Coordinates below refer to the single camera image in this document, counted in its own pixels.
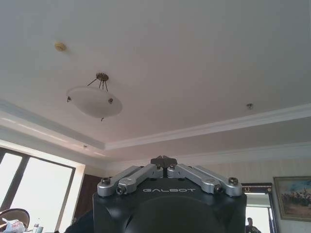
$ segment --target chair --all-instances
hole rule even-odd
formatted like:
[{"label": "chair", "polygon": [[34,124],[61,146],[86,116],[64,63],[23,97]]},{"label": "chair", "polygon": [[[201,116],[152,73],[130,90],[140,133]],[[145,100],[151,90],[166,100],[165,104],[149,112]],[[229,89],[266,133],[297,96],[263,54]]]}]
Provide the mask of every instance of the chair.
[{"label": "chair", "polygon": [[0,212],[0,229],[6,226],[6,222],[2,220],[2,218],[5,218],[6,220],[14,220],[17,219],[20,222],[22,222],[25,226],[25,228],[28,228],[29,225],[29,213],[24,209],[8,209]]}]

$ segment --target plastic bag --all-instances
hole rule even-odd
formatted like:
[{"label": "plastic bag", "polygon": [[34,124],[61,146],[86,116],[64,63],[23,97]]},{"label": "plastic bag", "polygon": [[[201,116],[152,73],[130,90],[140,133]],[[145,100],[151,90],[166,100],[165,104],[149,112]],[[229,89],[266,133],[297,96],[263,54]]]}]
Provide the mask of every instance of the plastic bag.
[{"label": "plastic bag", "polygon": [[23,233],[25,231],[24,224],[17,219],[8,221],[3,218],[2,220],[7,223],[3,233]]}]

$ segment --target logo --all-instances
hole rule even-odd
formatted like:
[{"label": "logo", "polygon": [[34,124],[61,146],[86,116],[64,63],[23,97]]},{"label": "logo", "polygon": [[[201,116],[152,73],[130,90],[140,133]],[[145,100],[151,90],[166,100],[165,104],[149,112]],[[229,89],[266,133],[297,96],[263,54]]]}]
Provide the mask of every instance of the logo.
[{"label": "logo", "polygon": [[158,188],[145,188],[142,191],[145,193],[153,193],[153,192],[159,192],[159,193],[186,193],[186,192],[194,192],[195,188],[170,188],[170,189],[158,189]]}]

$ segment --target person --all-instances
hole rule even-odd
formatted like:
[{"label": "person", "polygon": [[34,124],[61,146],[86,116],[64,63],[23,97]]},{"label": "person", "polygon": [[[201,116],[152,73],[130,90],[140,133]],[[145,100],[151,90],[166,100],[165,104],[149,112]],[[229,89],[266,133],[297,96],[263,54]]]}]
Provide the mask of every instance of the person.
[{"label": "person", "polygon": [[251,217],[247,218],[248,225],[245,227],[245,233],[261,233],[257,227],[253,226],[253,219]]}]

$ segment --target mirror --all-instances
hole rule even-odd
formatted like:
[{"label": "mirror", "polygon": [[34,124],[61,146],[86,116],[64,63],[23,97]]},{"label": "mirror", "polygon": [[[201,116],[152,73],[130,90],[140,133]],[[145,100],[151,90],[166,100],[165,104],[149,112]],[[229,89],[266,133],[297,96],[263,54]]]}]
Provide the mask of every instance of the mirror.
[{"label": "mirror", "polygon": [[272,183],[242,183],[247,195],[246,233],[278,233]]}]

